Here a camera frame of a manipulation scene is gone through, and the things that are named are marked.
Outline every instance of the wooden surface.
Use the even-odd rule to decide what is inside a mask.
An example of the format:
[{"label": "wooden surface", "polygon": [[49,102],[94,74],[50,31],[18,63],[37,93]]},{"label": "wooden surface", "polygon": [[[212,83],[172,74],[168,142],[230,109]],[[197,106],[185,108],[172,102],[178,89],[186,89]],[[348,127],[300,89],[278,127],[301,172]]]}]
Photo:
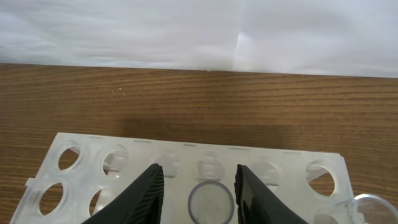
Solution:
[{"label": "wooden surface", "polygon": [[1,223],[57,132],[338,152],[398,206],[398,79],[0,65]]}]

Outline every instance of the transparent tube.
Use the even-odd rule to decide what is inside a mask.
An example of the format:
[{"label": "transparent tube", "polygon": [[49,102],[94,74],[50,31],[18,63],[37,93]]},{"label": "transparent tube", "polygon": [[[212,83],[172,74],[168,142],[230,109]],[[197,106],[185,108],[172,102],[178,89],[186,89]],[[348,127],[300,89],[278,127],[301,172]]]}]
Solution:
[{"label": "transparent tube", "polygon": [[361,194],[352,200],[319,209],[313,224],[398,224],[398,211],[387,200]]}]

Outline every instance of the white sheet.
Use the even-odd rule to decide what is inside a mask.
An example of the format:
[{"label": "white sheet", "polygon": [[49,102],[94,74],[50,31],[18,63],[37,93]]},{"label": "white sheet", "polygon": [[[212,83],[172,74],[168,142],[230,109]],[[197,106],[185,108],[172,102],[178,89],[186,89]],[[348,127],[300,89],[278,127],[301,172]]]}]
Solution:
[{"label": "white sheet", "polygon": [[0,62],[398,77],[398,1],[0,0]]}]

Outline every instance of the white paper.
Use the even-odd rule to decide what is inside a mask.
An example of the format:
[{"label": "white paper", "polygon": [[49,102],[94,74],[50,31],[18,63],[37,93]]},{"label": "white paper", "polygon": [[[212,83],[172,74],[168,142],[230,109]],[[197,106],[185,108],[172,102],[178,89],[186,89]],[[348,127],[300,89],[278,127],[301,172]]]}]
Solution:
[{"label": "white paper", "polygon": [[0,0],[0,62],[398,77],[398,1]]}]

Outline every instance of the wooden table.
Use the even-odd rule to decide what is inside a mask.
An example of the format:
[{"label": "wooden table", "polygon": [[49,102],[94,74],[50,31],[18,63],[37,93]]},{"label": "wooden table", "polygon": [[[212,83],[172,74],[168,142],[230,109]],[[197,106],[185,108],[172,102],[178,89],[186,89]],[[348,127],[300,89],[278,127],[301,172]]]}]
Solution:
[{"label": "wooden table", "polygon": [[398,206],[398,79],[0,65],[1,223],[57,132],[338,152]]}]

